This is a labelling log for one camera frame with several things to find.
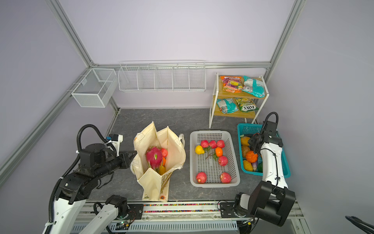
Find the orange pumpkin vegetable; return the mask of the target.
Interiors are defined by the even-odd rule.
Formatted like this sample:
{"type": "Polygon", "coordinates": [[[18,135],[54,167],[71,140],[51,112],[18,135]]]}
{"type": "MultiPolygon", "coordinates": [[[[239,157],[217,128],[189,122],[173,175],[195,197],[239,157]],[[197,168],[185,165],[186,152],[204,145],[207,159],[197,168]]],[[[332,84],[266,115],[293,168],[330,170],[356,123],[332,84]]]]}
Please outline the orange pumpkin vegetable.
{"type": "Polygon", "coordinates": [[[245,159],[250,163],[256,163],[258,161],[258,154],[255,154],[253,151],[248,151],[245,154],[245,159]]]}

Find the pink dragon fruit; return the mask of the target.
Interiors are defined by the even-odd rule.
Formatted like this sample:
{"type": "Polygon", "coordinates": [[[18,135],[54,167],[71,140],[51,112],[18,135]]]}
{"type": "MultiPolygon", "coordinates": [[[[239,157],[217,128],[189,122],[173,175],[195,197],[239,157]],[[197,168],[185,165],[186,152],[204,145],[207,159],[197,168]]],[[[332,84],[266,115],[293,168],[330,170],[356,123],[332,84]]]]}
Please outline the pink dragon fruit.
{"type": "Polygon", "coordinates": [[[149,167],[154,169],[155,171],[159,169],[160,165],[163,162],[162,152],[157,147],[149,148],[146,151],[146,159],[148,162],[149,167]]]}

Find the red apple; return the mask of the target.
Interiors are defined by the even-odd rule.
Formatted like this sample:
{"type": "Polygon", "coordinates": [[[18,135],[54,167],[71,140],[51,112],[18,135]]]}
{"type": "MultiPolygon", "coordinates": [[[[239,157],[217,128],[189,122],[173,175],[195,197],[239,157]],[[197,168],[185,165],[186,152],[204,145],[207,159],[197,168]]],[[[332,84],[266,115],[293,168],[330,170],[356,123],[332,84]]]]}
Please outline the red apple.
{"type": "Polygon", "coordinates": [[[203,184],[203,183],[206,183],[206,180],[207,180],[207,176],[206,176],[206,173],[204,172],[199,172],[196,176],[196,180],[198,183],[200,184],[203,184]]]}
{"type": "Polygon", "coordinates": [[[226,173],[226,172],[223,172],[221,175],[220,175],[220,180],[222,183],[231,183],[232,181],[232,177],[229,173],[226,173]]]}
{"type": "Polygon", "coordinates": [[[163,158],[166,158],[166,157],[168,156],[168,151],[167,151],[167,149],[165,149],[165,148],[162,148],[162,149],[161,149],[161,153],[162,153],[162,157],[163,157],[163,158]]]}

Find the yellow pear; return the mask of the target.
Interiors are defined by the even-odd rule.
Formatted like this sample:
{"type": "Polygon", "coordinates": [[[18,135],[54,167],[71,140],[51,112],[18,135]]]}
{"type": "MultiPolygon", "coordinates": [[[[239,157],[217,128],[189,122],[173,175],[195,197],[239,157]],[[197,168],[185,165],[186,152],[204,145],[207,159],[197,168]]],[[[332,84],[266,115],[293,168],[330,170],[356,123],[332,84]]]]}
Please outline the yellow pear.
{"type": "Polygon", "coordinates": [[[157,172],[162,176],[166,172],[166,169],[163,165],[160,165],[157,172]]]}

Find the cream canvas grocery bag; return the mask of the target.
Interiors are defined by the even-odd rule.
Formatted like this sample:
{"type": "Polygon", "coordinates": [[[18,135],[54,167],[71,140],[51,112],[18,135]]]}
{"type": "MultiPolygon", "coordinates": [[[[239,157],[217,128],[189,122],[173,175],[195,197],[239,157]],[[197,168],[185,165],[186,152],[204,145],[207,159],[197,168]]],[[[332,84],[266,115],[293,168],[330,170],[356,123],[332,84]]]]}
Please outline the cream canvas grocery bag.
{"type": "Polygon", "coordinates": [[[184,135],[177,136],[169,127],[158,131],[152,122],[133,141],[137,155],[131,163],[131,171],[143,187],[143,201],[167,202],[169,181],[175,170],[180,170],[186,161],[184,135]],[[163,175],[149,167],[146,151],[149,148],[165,148],[168,151],[163,175]]]}

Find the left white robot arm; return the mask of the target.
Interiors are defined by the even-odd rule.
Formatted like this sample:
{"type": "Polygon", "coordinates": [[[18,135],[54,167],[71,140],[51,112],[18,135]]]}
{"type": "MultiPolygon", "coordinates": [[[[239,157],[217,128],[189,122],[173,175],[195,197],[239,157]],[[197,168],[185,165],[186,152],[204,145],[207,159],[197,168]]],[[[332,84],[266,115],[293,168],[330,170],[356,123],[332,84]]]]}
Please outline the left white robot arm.
{"type": "Polygon", "coordinates": [[[94,189],[104,186],[105,176],[114,176],[118,169],[129,168],[137,155],[136,151],[120,151],[122,135],[110,134],[104,137],[93,124],[86,124],[77,134],[77,158],[67,171],[58,179],[48,204],[48,221],[45,234],[69,234],[78,214],[94,189]],[[101,143],[81,145],[84,130],[92,128],[101,143]]]}

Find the yellow potato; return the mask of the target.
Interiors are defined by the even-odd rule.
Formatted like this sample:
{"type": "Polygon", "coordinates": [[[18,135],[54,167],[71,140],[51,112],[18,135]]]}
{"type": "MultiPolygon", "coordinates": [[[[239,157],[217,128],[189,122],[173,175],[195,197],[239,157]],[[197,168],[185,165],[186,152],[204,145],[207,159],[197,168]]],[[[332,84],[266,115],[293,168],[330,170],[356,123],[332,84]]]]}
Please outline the yellow potato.
{"type": "Polygon", "coordinates": [[[249,146],[250,137],[243,136],[240,138],[241,145],[249,146]]]}
{"type": "Polygon", "coordinates": [[[245,170],[245,171],[253,172],[253,166],[252,166],[252,163],[250,163],[249,161],[244,160],[244,161],[243,161],[243,167],[244,167],[244,170],[245,170]]]}

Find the brown potato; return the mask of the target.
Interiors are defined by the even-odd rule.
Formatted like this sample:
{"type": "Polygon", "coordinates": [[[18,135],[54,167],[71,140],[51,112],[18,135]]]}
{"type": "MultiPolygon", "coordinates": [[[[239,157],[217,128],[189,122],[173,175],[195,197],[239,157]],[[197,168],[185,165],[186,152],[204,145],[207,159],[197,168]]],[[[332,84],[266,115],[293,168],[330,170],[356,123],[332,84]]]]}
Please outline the brown potato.
{"type": "Polygon", "coordinates": [[[247,145],[242,145],[241,151],[242,151],[242,157],[245,159],[246,153],[250,151],[250,148],[247,145]]]}

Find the red apple centre basket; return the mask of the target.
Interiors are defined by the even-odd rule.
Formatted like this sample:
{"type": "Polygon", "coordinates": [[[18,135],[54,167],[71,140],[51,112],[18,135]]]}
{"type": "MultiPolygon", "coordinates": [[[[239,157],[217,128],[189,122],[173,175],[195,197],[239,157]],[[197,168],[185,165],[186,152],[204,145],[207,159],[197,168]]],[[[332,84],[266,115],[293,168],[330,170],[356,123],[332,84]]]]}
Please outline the red apple centre basket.
{"type": "Polygon", "coordinates": [[[228,164],[228,158],[225,156],[221,156],[218,158],[218,163],[220,166],[225,167],[228,164]]]}

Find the small orange tangerine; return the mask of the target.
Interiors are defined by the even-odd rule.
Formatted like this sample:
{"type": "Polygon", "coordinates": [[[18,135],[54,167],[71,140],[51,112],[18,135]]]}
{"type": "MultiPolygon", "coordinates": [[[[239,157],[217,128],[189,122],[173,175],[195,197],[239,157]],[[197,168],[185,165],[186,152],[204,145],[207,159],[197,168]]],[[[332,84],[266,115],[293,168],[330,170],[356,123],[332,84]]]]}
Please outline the small orange tangerine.
{"type": "Polygon", "coordinates": [[[217,157],[221,157],[221,156],[223,156],[223,149],[222,149],[221,147],[217,147],[217,148],[215,148],[215,155],[216,155],[217,157]]]}

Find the teal white snack packet lower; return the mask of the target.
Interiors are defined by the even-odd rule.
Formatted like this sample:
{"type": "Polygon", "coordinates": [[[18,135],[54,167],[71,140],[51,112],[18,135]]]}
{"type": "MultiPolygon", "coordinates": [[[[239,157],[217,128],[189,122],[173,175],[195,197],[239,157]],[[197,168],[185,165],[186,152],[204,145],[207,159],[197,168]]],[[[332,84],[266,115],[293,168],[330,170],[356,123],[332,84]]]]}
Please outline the teal white snack packet lower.
{"type": "Polygon", "coordinates": [[[233,98],[217,99],[217,105],[223,114],[233,114],[239,110],[233,98]]]}

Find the red apple back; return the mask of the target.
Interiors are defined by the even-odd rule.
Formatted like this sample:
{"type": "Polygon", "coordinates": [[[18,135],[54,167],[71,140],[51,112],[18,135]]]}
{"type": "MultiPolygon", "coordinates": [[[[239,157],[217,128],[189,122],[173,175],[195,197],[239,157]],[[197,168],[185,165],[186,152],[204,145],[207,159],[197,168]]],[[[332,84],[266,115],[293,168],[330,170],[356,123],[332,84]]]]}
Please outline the red apple back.
{"type": "Polygon", "coordinates": [[[226,173],[226,172],[223,172],[221,175],[220,175],[220,180],[222,183],[231,183],[232,181],[232,177],[229,173],[226,173]]]}

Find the small red fruit left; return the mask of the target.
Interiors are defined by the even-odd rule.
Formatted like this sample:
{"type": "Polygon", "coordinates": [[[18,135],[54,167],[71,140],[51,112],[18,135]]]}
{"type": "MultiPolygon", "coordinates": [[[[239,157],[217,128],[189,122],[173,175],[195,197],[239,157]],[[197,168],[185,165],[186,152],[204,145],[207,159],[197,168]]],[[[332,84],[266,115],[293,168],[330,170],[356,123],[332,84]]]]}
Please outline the small red fruit left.
{"type": "Polygon", "coordinates": [[[207,140],[202,140],[200,145],[203,147],[203,148],[208,148],[209,147],[209,142],[207,140]]]}

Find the orange snack packet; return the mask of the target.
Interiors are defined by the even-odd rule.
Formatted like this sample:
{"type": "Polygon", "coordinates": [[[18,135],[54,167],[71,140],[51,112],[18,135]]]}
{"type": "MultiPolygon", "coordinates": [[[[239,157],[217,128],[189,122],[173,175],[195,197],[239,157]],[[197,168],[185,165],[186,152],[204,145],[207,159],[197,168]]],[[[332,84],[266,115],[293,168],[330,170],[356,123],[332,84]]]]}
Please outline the orange snack packet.
{"type": "Polygon", "coordinates": [[[240,93],[243,89],[242,77],[221,76],[223,91],[230,93],[240,93]]]}

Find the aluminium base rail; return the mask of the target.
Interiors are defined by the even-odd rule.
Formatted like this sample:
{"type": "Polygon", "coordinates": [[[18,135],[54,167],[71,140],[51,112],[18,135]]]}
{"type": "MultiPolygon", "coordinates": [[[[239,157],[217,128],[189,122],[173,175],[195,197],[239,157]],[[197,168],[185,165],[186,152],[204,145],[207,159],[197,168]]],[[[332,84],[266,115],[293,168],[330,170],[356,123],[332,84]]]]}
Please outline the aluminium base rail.
{"type": "Polygon", "coordinates": [[[239,215],[232,200],[129,202],[130,213],[113,220],[112,234],[308,234],[298,203],[281,227],[251,215],[239,215]]]}

